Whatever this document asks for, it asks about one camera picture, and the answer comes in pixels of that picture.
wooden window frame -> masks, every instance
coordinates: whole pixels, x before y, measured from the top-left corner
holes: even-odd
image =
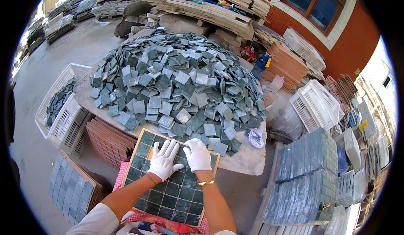
[[[335,11],[334,16],[332,17],[330,24],[327,26],[325,31],[321,29],[314,21],[312,21],[309,18],[310,12],[313,10],[313,7],[315,6],[317,0],[311,0],[309,7],[307,8],[306,12],[302,12],[299,10],[297,7],[294,5],[290,4],[287,0],[281,0],[285,5],[288,7],[292,8],[293,10],[297,11],[300,15],[302,15],[306,20],[308,20],[311,24],[313,24],[322,34],[324,34],[326,37],[330,34],[332,28],[335,26],[336,21],[338,20],[339,16],[341,15],[342,9],[345,6],[346,0],[336,0],[337,3],[340,4],[340,6],[337,8]]]

pink cloth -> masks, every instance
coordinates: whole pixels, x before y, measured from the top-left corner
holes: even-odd
[[[115,190],[120,189],[122,187],[122,183],[124,181],[125,173],[126,173],[128,166],[129,166],[129,162],[121,162],[121,167],[119,169],[118,177],[116,178],[114,189],[112,190],[112,192],[114,192]],[[145,222],[157,224],[178,235],[187,235],[190,233],[200,233],[201,235],[209,235],[209,223],[208,223],[208,220],[207,220],[205,214],[202,217],[201,225],[199,226],[199,228],[195,228],[195,227],[187,226],[185,224],[180,224],[180,223],[177,223],[174,221],[170,221],[170,220],[167,220],[167,219],[159,217],[159,216],[154,216],[149,213],[141,212],[138,210],[131,209],[130,211],[133,211],[133,215],[128,217],[124,221],[124,223],[145,221]]]

thin bracelet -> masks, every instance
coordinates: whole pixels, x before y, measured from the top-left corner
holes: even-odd
[[[147,176],[149,177],[149,179],[154,183],[154,186],[156,186],[157,183],[153,180],[153,178],[149,175],[149,173],[147,173],[146,175],[147,175]]]
[[[215,183],[215,180],[213,180],[213,181],[207,181],[207,182],[198,182],[197,185],[198,185],[199,187],[203,187],[203,186],[206,186],[206,185],[211,185],[211,184],[213,184],[213,183]]]

white sleeve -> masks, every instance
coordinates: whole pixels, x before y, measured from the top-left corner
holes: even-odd
[[[236,235],[236,234],[232,231],[220,231],[216,232],[214,235]]]
[[[105,204],[99,203],[66,235],[111,235],[118,227],[115,213]]]

red brick wall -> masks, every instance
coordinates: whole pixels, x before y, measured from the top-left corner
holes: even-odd
[[[278,34],[283,35],[290,26],[309,41],[325,57],[327,67],[323,71],[324,76],[332,76],[335,80],[339,79],[340,74],[347,74],[355,80],[354,72],[366,66],[380,37],[375,22],[362,8],[359,0],[331,51],[303,25],[276,7],[271,8],[267,20],[269,24],[265,25]]]

